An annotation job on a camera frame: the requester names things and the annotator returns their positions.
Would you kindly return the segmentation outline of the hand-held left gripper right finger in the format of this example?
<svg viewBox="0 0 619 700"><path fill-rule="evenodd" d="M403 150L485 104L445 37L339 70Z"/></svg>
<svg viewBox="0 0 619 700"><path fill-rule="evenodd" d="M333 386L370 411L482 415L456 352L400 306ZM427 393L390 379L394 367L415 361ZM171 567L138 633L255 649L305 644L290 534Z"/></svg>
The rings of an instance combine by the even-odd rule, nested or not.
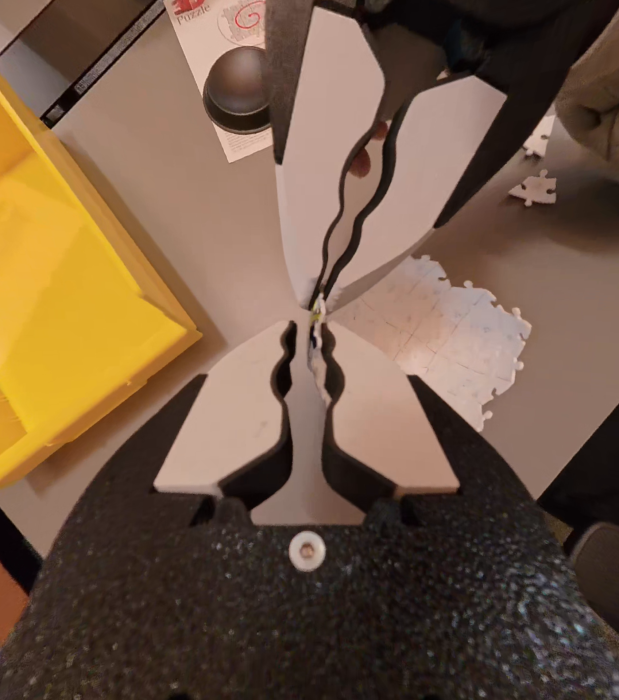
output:
<svg viewBox="0 0 619 700"><path fill-rule="evenodd" d="M407 375L340 324L321 326L322 474L362 512L382 499L452 495L459 479Z"/></svg>

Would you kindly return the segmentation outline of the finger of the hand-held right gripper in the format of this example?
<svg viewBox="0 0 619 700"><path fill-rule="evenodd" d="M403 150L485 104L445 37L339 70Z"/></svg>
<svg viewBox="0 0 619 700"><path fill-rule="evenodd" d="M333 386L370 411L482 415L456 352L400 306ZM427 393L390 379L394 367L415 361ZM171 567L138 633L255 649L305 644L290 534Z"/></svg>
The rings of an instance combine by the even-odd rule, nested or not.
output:
<svg viewBox="0 0 619 700"><path fill-rule="evenodd" d="M314 6L276 165L283 252L301 308L310 308L326 275L347 162L372 131L384 90L384 72L357 20Z"/></svg>
<svg viewBox="0 0 619 700"><path fill-rule="evenodd" d="M507 96L470 75L421 91L392 119L382 175L325 285L336 310L434 227Z"/></svg>

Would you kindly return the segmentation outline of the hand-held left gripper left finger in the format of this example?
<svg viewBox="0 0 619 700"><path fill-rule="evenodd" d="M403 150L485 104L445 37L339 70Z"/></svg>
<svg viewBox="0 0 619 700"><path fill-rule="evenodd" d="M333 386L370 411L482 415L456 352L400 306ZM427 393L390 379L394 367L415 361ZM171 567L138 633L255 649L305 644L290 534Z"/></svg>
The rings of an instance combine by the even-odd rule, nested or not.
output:
<svg viewBox="0 0 619 700"><path fill-rule="evenodd" d="M201 378L153 482L157 492L238 498L252 510L281 490L293 468L286 397L296 340L295 321L279 321Z"/></svg>

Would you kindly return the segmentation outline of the white puzzle piece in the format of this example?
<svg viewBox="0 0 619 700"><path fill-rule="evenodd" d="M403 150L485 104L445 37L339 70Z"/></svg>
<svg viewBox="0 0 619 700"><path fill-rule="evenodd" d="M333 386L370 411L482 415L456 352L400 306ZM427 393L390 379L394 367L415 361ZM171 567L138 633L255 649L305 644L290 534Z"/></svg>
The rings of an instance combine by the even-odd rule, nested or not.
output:
<svg viewBox="0 0 619 700"><path fill-rule="evenodd" d="M508 195L521 200L525 207L554 205L557 201L557 179L541 170L537 176L526 177L519 185L509 190Z"/></svg>
<svg viewBox="0 0 619 700"><path fill-rule="evenodd" d="M545 157L555 120L556 115L550 114L544 116L537 124L523 145L524 154L527 158L543 159Z"/></svg>

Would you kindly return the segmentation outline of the curved single puzzle piece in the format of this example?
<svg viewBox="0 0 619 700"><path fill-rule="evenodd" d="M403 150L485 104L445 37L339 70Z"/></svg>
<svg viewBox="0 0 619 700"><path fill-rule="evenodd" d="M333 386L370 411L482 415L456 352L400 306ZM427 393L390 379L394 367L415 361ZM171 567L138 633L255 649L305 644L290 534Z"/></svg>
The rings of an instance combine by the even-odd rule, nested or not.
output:
<svg viewBox="0 0 619 700"><path fill-rule="evenodd" d="M309 341L307 351L307 363L317 391L326 408L332 404L330 391L330 368L323 354L323 331L325 330L326 306L323 293L320 292L315 299L309 320Z"/></svg>

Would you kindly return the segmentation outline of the partly built puzzle ball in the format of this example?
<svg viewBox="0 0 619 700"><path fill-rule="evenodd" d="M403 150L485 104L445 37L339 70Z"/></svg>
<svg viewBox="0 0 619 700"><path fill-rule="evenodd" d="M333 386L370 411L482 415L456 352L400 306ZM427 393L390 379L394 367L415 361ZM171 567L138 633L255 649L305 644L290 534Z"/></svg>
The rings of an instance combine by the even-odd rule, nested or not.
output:
<svg viewBox="0 0 619 700"><path fill-rule="evenodd" d="M407 256L331 320L419 377L477 432L524 364L531 324L471 281L453 285L429 256Z"/></svg>

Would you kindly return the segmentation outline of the black round ball stand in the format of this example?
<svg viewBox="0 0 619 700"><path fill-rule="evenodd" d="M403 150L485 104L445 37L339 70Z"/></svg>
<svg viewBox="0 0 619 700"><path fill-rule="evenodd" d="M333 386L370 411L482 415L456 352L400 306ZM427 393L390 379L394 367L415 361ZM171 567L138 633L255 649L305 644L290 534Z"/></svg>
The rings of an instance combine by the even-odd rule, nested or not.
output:
<svg viewBox="0 0 619 700"><path fill-rule="evenodd" d="M253 135L270 127L270 106L263 82L264 48L239 46L211 66L202 92L211 121L234 135Z"/></svg>

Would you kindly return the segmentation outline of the puzzle instruction leaflet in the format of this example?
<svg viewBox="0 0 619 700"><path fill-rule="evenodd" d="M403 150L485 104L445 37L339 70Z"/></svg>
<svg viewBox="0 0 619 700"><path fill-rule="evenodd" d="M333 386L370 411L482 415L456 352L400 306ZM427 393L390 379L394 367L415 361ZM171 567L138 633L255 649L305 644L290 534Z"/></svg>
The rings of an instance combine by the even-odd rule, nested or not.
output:
<svg viewBox="0 0 619 700"><path fill-rule="evenodd" d="M164 1L200 91L213 63L242 46L265 48L265 1Z"/></svg>

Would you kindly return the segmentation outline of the person's right hand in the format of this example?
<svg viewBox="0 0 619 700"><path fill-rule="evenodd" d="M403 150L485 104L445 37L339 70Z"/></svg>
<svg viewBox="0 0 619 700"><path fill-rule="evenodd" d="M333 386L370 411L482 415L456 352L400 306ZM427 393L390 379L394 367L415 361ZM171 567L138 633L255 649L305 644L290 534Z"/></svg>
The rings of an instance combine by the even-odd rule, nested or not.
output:
<svg viewBox="0 0 619 700"><path fill-rule="evenodd" d="M367 151L367 144L373 141L384 141L388 134L389 123L380 121L372 130L370 140L367 141L354 156L350 166L349 173L358 179L365 178L371 170L370 154Z"/></svg>

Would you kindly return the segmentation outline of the yellow plastic bin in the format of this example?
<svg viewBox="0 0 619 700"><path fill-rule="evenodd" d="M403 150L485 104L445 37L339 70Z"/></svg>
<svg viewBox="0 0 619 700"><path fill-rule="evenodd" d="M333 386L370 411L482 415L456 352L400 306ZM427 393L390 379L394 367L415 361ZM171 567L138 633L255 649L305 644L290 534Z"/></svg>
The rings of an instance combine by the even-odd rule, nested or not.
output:
<svg viewBox="0 0 619 700"><path fill-rule="evenodd" d="M0 75L0 488L200 338L70 153Z"/></svg>

